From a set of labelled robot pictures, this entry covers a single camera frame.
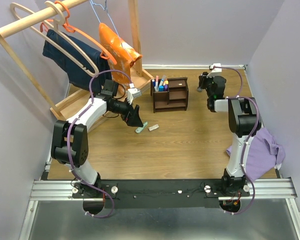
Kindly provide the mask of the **green correction tape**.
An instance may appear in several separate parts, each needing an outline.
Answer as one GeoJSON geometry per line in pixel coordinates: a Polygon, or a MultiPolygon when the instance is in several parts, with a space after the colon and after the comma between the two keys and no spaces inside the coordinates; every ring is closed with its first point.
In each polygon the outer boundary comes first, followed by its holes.
{"type": "Polygon", "coordinates": [[[138,128],[135,130],[135,132],[136,132],[137,134],[140,134],[140,133],[147,127],[147,125],[148,125],[148,122],[146,121],[146,122],[143,123],[143,126],[138,127],[138,128]]]}

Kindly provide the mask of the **white dark-blue marker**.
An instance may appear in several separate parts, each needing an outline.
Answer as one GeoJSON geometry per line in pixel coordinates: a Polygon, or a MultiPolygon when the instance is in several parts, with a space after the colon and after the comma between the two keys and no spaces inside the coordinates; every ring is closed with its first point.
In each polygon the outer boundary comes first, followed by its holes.
{"type": "Polygon", "coordinates": [[[152,86],[153,86],[153,91],[155,92],[156,91],[156,80],[152,79],[151,83],[152,83],[152,86]]]}

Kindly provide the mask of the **white pink marker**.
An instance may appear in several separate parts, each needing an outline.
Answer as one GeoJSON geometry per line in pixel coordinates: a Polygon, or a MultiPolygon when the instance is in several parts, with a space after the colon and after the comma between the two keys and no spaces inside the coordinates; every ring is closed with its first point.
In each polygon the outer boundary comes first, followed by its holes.
{"type": "Polygon", "coordinates": [[[159,86],[159,76],[156,75],[156,77],[155,77],[155,88],[157,89],[158,86],[159,86]]]}

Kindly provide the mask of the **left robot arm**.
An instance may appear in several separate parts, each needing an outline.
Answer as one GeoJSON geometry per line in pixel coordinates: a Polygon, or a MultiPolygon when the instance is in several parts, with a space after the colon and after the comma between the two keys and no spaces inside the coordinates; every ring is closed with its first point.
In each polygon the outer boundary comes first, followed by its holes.
{"type": "Polygon", "coordinates": [[[70,172],[84,185],[83,191],[91,198],[101,191],[100,175],[87,160],[89,154],[88,130],[105,113],[118,114],[129,127],[142,127],[140,106],[133,106],[133,100],[141,91],[129,85],[127,97],[120,101],[117,95],[119,84],[107,79],[100,93],[93,93],[86,105],[67,120],[58,120],[53,127],[50,155],[60,164],[69,167],[70,172]]]}

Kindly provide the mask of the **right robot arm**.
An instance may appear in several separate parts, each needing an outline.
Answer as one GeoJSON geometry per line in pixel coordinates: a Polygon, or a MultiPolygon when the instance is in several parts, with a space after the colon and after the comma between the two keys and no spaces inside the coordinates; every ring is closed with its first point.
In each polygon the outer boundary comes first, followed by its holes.
{"type": "Polygon", "coordinates": [[[244,188],[249,149],[254,136],[261,128],[257,105],[248,97],[224,97],[226,79],[203,72],[197,91],[207,93],[207,108],[213,113],[228,113],[228,126],[233,133],[229,162],[220,180],[220,191],[231,196],[244,188]]]}

